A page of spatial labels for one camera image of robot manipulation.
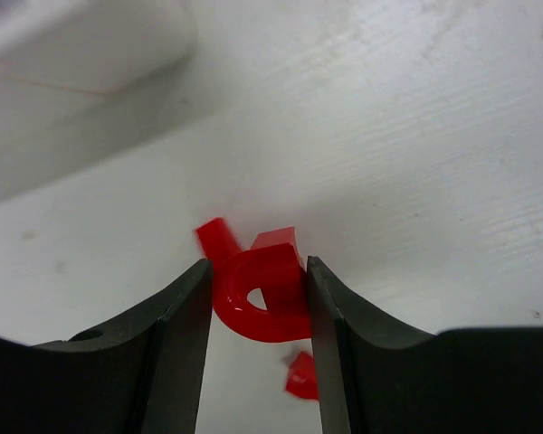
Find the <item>white table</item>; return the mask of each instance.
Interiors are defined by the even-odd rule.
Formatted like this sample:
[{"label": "white table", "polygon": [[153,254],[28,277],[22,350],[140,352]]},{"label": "white table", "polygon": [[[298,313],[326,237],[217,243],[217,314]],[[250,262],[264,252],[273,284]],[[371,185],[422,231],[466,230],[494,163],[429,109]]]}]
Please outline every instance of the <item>white table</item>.
[{"label": "white table", "polygon": [[[196,0],[196,56],[0,146],[0,335],[68,338],[295,225],[392,315],[543,326],[543,0]],[[197,432],[319,433],[292,344],[215,320]]]}]

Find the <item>cut plastic piece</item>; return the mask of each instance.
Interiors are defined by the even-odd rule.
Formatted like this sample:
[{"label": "cut plastic piece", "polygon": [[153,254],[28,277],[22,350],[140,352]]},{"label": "cut plastic piece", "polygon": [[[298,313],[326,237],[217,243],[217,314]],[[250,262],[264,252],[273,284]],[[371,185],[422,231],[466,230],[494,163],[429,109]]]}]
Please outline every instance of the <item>cut plastic piece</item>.
[{"label": "cut plastic piece", "polygon": [[319,401],[316,367],[310,354],[302,351],[290,365],[285,391],[303,400]]},{"label": "cut plastic piece", "polygon": [[221,217],[198,227],[195,234],[205,257],[211,260],[215,269],[243,250],[227,222]]},{"label": "cut plastic piece", "polygon": [[[260,342],[311,337],[305,271],[294,228],[263,232],[246,251],[241,251],[224,219],[214,219],[195,232],[214,263],[214,311],[224,324]],[[267,310],[248,301],[256,288],[262,289]]]}]

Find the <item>red plastic hook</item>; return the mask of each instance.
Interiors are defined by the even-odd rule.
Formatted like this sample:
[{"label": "red plastic hook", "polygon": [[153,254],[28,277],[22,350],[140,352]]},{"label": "red plastic hook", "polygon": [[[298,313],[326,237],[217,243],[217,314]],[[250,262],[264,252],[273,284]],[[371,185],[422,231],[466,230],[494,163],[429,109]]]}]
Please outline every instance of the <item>red plastic hook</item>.
[{"label": "red plastic hook", "polygon": [[[305,271],[293,227],[260,233],[245,251],[223,219],[214,219],[195,233],[214,263],[214,311],[224,324],[260,342],[311,337]],[[248,301],[256,288],[262,290],[267,310]]]}]

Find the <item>red plastic shard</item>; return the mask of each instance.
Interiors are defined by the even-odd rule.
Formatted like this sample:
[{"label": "red plastic shard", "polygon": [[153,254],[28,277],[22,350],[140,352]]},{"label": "red plastic shard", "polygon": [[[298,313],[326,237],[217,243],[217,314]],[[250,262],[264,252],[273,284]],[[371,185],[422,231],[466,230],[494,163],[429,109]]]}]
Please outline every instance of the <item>red plastic shard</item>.
[{"label": "red plastic shard", "polygon": [[[280,244],[291,245],[303,272],[303,263],[296,246],[296,230],[293,227],[262,232],[252,244],[250,250],[266,249]],[[298,279],[291,285],[274,287],[265,285],[261,287],[265,306],[274,316],[307,315],[308,304],[302,285],[303,280]]]},{"label": "red plastic shard", "polygon": [[[225,220],[214,219],[196,230],[214,263],[214,311],[239,335],[260,342],[311,337],[304,276],[294,228],[264,232],[252,248],[241,251]],[[262,290],[267,310],[247,296]]]},{"label": "red plastic shard", "polygon": [[319,401],[316,367],[310,354],[302,351],[290,365],[285,391],[303,400]]},{"label": "red plastic shard", "polygon": [[205,257],[213,262],[215,269],[243,250],[221,217],[198,227],[195,234]]}]

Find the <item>curved black edge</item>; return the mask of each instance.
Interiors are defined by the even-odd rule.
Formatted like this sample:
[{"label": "curved black edge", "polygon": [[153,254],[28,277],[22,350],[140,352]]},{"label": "curved black edge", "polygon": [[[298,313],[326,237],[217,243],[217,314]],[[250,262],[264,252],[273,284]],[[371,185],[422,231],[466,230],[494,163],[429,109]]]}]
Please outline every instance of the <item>curved black edge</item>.
[{"label": "curved black edge", "polygon": [[364,432],[348,326],[321,276],[323,263],[308,258],[308,308],[324,434]]},{"label": "curved black edge", "polygon": [[320,259],[308,274],[325,433],[543,432],[543,328],[428,335],[355,295]]},{"label": "curved black edge", "polygon": [[347,324],[374,346],[402,349],[421,344],[430,335],[394,318],[349,289],[320,258],[308,258],[308,273],[316,288],[324,288]]},{"label": "curved black edge", "polygon": [[195,432],[211,279],[200,260],[70,341],[0,339],[0,433]]}]

